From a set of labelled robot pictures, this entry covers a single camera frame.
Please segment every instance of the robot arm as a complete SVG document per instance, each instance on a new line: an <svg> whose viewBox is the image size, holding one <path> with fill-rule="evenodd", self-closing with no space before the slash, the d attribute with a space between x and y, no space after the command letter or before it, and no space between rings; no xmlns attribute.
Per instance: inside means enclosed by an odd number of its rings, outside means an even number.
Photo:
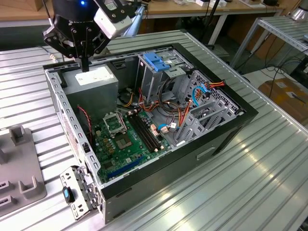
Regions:
<svg viewBox="0 0 308 231"><path fill-rule="evenodd" d="M136 3L53 0L54 17L51 27L43 32L44 41L64 56L74 58L87 72L89 59L132 25Z"/></svg>

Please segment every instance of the green circuit board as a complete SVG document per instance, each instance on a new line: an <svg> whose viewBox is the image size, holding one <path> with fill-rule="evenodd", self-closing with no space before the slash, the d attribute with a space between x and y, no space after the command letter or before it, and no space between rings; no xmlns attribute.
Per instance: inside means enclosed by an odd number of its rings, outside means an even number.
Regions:
<svg viewBox="0 0 308 231"><path fill-rule="evenodd" d="M143 121L152 123L145 112L139 112L138 116ZM103 121L94 126L96 132L93 149L101 164L98 175L102 182L108 182L136 166L167 153L170 149L168 142L161 137L159 145L163 148L151 153L128 121L127 115L123 116L123 122L127 132L125 134L117 133L114 137L110 136Z"/></svg>

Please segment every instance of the sticker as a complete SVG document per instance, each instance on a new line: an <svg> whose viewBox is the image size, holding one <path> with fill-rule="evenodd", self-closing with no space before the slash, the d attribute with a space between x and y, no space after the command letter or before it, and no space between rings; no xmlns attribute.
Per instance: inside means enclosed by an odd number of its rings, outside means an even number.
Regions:
<svg viewBox="0 0 308 231"><path fill-rule="evenodd" d="M287 93L287 95L290 96L291 98L294 98L293 95L296 96L296 94L295 94L294 92L292 92L292 91L289 91L289 92L286 92L286 93Z"/></svg>
<svg viewBox="0 0 308 231"><path fill-rule="evenodd" d="M287 87L287 85L285 85L285 83L283 83L283 82L278 82L278 83L276 83L277 85L278 85L278 87L280 87L280 88L286 88Z"/></svg>
<svg viewBox="0 0 308 231"><path fill-rule="evenodd" d="M109 80L114 78L114 75L110 74L105 66L97 68L96 70L79 73L75 76L79 85L86 85L102 80Z"/></svg>
<svg viewBox="0 0 308 231"><path fill-rule="evenodd" d="M177 124L176 124L176 123L171 123L170 127L176 128L176 127L177 127Z"/></svg>
<svg viewBox="0 0 308 231"><path fill-rule="evenodd" d="M177 144L177 146L180 146L181 144L184 144L185 141L181 141L180 143Z"/></svg>

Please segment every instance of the cardboard box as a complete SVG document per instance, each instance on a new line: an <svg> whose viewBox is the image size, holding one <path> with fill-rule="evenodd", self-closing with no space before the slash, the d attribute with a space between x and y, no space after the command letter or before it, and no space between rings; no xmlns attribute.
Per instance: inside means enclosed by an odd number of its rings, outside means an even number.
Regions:
<svg viewBox="0 0 308 231"><path fill-rule="evenodd" d="M42 0L0 0L0 5L29 11L39 11L39 9L42 8L43 3Z"/></svg>
<svg viewBox="0 0 308 231"><path fill-rule="evenodd" d="M267 81L258 89L269 96L271 84L272 81ZM308 124L308 94L290 79L275 80L270 99L302 125Z"/></svg>

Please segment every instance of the aluminum table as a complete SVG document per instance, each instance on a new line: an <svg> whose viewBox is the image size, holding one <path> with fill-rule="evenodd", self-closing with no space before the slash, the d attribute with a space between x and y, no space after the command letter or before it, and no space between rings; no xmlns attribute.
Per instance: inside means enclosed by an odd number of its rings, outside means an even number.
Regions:
<svg viewBox="0 0 308 231"><path fill-rule="evenodd" d="M308 34L308 22L296 22L288 16L257 18L235 54L230 64L231 67L235 67L259 26L265 31L252 49L252 53L261 45L266 36L272 33L300 52L308 54L308 42L303 39L304 35Z"/></svg>
<svg viewBox="0 0 308 231"><path fill-rule="evenodd" d="M188 33L119 38L111 52L178 42L259 111L218 155L104 226L75 221L59 174L76 164L52 105L39 48L0 52L0 133L33 131L47 196L0 218L1 230L296 230L308 216L308 131Z"/></svg>

